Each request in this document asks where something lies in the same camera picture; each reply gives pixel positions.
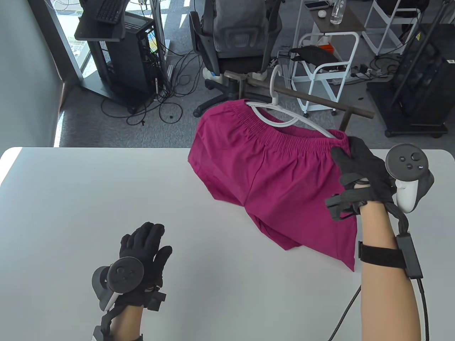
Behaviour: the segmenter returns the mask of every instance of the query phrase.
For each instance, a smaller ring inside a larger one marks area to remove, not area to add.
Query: keyboard
[[[100,0],[102,2],[96,20],[106,24],[115,25],[119,22],[125,0]]]

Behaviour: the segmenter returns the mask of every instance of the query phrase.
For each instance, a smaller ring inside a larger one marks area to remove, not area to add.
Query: white plastic hanger
[[[282,106],[280,106],[278,104],[278,94],[273,90],[273,85],[275,83],[275,77],[276,77],[277,73],[280,76],[282,75],[282,69],[281,69],[280,65],[275,66],[275,68],[273,69],[273,72],[272,72],[272,77],[270,78],[270,97],[272,98],[272,103],[265,104],[265,103],[260,103],[260,102],[246,102],[245,104],[250,106],[251,109],[254,111],[254,113],[262,121],[264,121],[265,123],[267,123],[268,125],[271,125],[273,127],[277,127],[277,128],[289,127],[290,125],[293,125],[297,121],[302,121],[303,123],[309,125],[310,127],[313,127],[314,129],[316,129],[320,133],[324,134],[325,136],[334,139],[335,136],[330,134],[327,130],[325,130],[321,126],[317,125],[316,123],[310,121],[309,119],[307,119],[307,118],[305,118],[305,117],[303,117],[303,116],[301,116],[299,114],[296,114],[295,112],[292,112],[292,111],[289,111],[289,110],[283,108]],[[262,114],[259,112],[259,110],[257,110],[258,107],[259,108],[267,108],[267,109],[273,109],[273,110],[276,110],[276,111],[280,111],[280,112],[285,113],[285,114],[287,114],[287,115],[289,115],[289,116],[291,116],[293,118],[290,119],[287,122],[281,122],[281,123],[273,122],[271,120],[268,120],[264,116],[262,116]]]

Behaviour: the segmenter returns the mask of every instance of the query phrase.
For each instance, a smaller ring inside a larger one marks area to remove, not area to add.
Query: glove finger
[[[144,247],[145,241],[152,227],[153,227],[152,223],[146,222],[136,230],[136,235],[134,236],[134,247],[136,249],[137,248],[141,249]]]
[[[121,241],[120,241],[120,253],[122,253],[125,249],[126,249],[126,244],[128,243],[128,239],[130,239],[130,235],[124,235],[122,238],[121,238]]]
[[[351,165],[354,162],[340,147],[333,147],[330,150],[330,155],[332,156],[333,161],[340,168],[346,165]]]
[[[163,273],[164,266],[166,265],[167,260],[169,259],[170,255],[172,254],[172,247],[171,246],[163,246],[155,256],[155,260],[153,264],[156,266],[156,270],[159,274]]]
[[[164,226],[162,224],[153,225],[150,230],[147,240],[145,241],[145,247],[150,250],[152,256],[158,252],[160,247],[161,237],[164,235]]]
[[[364,140],[356,136],[349,136],[349,146],[351,149],[351,156],[353,159],[357,158],[375,158],[371,150],[365,144]]]
[[[128,238],[128,242],[126,243],[126,247],[127,247],[128,249],[132,249],[133,246],[134,246],[134,237],[136,237],[137,230],[139,230],[139,229],[136,229],[136,231],[134,231],[133,233],[131,233],[130,238]]]

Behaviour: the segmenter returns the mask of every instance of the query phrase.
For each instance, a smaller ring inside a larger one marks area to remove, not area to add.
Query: gray chair backrest
[[[215,0],[215,9],[213,41],[220,58],[264,54],[268,26],[264,0]]]

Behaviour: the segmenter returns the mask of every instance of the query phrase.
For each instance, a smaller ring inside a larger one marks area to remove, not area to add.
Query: wall
[[[0,155],[52,146],[62,82],[27,0],[0,2],[0,32]]]

